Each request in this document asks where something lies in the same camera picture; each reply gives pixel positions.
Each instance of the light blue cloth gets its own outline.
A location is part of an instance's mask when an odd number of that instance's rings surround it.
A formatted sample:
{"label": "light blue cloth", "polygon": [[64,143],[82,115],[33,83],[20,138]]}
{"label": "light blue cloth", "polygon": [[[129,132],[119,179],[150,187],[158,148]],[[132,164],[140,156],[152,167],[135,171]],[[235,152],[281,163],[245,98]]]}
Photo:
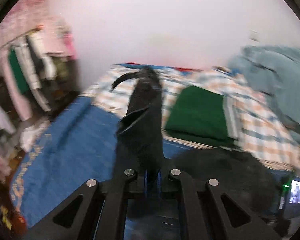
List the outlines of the light blue cloth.
{"label": "light blue cloth", "polygon": [[240,71],[255,91],[266,93],[269,108],[300,143],[300,49],[245,47],[228,63]]}

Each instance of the black cloth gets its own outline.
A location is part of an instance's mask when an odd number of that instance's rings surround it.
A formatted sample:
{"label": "black cloth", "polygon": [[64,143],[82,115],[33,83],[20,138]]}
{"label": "black cloth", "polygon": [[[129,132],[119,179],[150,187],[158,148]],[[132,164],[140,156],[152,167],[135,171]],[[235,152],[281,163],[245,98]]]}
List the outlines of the black cloth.
{"label": "black cloth", "polygon": [[113,176],[125,169],[156,174],[163,162],[161,108],[162,88],[157,74],[148,67],[119,77],[113,89],[124,80],[138,78],[130,97],[127,114],[118,123]]}
{"label": "black cloth", "polygon": [[279,192],[268,169],[247,152],[194,149],[173,161],[177,169],[194,179],[217,179],[239,204],[257,213],[267,213]]}
{"label": "black cloth", "polygon": [[[261,217],[268,214],[276,197],[280,197],[268,169],[250,153],[221,148],[192,149],[182,152],[172,161],[176,168],[194,179],[217,179],[231,198]],[[176,200],[129,200],[127,217],[135,222],[130,240],[180,239]]]}

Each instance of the clothes rack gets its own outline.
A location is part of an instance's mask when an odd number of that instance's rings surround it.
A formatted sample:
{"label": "clothes rack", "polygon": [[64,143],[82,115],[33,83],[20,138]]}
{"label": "clothes rack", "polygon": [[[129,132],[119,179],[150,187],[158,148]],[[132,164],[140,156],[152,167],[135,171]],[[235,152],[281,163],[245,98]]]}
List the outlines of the clothes rack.
{"label": "clothes rack", "polygon": [[18,39],[18,38],[20,38],[20,37],[28,34],[29,32],[34,32],[34,31],[39,31],[39,30],[40,30],[39,28],[33,28],[33,29],[29,30],[29,31],[26,31],[25,33],[22,33],[22,34],[18,35],[17,37],[13,38],[12,40],[10,40],[10,41],[6,42],[5,44],[3,44],[2,46],[0,46],[0,50],[2,48],[4,48],[5,46],[7,46],[9,43],[11,43],[11,42],[15,41],[16,39]]}

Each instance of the plaid blanket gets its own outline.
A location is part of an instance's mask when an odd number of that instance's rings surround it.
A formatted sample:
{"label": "plaid blanket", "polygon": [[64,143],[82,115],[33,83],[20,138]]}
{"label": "plaid blanket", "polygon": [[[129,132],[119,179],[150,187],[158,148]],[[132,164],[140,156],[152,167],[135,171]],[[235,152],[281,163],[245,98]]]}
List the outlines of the plaid blanket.
{"label": "plaid blanket", "polygon": [[[112,67],[98,82],[90,86],[82,96],[92,97],[92,104],[120,118],[125,116],[130,96],[137,82],[135,79],[119,84],[110,92],[111,84],[121,75],[137,69],[122,66]],[[250,152],[263,165],[275,170],[293,170],[300,166],[299,147],[276,115],[266,106],[263,95],[252,90],[242,75],[230,77],[214,69],[193,72],[187,76],[172,68],[155,70],[159,75],[163,90],[162,127],[169,117],[180,91],[195,85],[214,93],[233,98],[234,108],[241,125],[238,131],[238,146]],[[195,148],[209,148],[199,143],[172,138],[162,130],[163,137]]]}

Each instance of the green towel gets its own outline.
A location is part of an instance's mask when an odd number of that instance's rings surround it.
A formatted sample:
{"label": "green towel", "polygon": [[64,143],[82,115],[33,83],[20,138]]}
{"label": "green towel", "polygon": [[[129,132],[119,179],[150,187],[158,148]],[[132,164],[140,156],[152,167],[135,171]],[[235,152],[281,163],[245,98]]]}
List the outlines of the green towel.
{"label": "green towel", "polygon": [[25,92],[27,92],[29,90],[29,86],[28,86],[28,83],[21,71],[21,67],[19,65],[16,53],[12,49],[12,47],[10,48],[10,53],[8,55],[8,59],[9,59],[10,66],[11,66],[12,72],[14,74],[14,77],[16,79],[18,89],[21,94],[24,94]]}
{"label": "green towel", "polygon": [[233,99],[189,86],[182,90],[171,109],[165,130],[175,138],[232,147],[238,138]]}

